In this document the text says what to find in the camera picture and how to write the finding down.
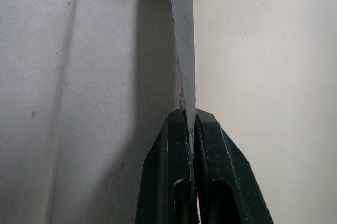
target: white wall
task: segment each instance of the white wall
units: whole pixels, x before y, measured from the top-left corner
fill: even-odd
[[[275,223],[337,220],[337,1],[194,0],[196,102]]]

